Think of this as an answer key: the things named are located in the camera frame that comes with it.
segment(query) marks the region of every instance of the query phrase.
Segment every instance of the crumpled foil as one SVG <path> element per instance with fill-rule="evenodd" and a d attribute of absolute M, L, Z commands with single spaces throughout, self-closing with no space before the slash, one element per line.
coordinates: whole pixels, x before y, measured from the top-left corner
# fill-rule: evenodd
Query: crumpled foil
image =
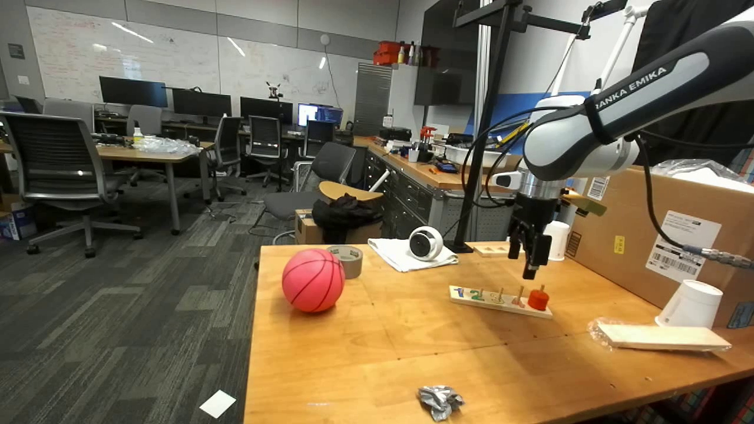
<path fill-rule="evenodd" d="M 464 399 L 454 393 L 450 386 L 422 386 L 418 392 L 422 409 L 431 416 L 434 423 L 447 423 L 452 412 L 464 406 Z"/>

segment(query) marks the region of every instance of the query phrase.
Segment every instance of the white cup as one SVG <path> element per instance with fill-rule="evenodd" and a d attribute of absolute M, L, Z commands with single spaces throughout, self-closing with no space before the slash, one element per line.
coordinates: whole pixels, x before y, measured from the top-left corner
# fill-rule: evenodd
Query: white cup
<path fill-rule="evenodd" d="M 656 324 L 662 327 L 711 327 L 720 300 L 724 292 L 718 288 L 687 278 L 664 305 Z"/>
<path fill-rule="evenodd" d="M 550 244 L 550 261 L 565 260 L 565 244 L 567 244 L 571 226 L 565 222 L 551 222 L 544 226 L 544 237 L 551 237 Z"/>

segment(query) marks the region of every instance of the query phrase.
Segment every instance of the whiteboard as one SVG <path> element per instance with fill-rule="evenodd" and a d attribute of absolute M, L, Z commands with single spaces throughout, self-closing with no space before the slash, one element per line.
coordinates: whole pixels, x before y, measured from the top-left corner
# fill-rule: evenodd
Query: whiteboard
<path fill-rule="evenodd" d="M 28 7 L 45 96 L 102 105 L 100 76 L 157 80 L 234 96 L 266 100 L 280 85 L 282 102 L 331 105 L 354 118 L 356 73 L 362 60 L 221 36 L 110 21 Z"/>

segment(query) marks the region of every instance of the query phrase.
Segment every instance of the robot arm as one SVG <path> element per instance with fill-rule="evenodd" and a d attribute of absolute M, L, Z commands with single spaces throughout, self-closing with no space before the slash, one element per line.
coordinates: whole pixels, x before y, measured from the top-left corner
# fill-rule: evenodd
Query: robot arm
<path fill-rule="evenodd" d="M 746 100 L 754 100 L 754 7 L 583 106 L 540 118 L 524 159 L 541 181 L 610 175 L 637 159 L 637 147 L 617 136 L 687 109 Z"/>

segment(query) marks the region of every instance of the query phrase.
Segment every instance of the computer monitor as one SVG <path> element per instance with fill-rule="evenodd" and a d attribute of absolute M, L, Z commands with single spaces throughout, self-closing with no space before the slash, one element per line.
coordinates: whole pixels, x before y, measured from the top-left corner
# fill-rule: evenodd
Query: computer monitor
<path fill-rule="evenodd" d="M 340 127 L 342 120 L 342 109 L 327 105 L 299 105 L 296 114 L 299 127 L 307 127 L 309 120 L 334 123 L 334 127 Z"/>
<path fill-rule="evenodd" d="M 240 96 L 240 116 L 269 116 L 269 118 L 277 118 L 280 125 L 292 125 L 292 105 Z"/>
<path fill-rule="evenodd" d="M 168 106 L 164 83 L 100 76 L 102 102 Z"/>
<path fill-rule="evenodd" d="M 171 112 L 200 116 L 202 123 L 210 118 L 230 116 L 230 96 L 217 92 L 195 92 L 195 89 L 171 89 Z"/>

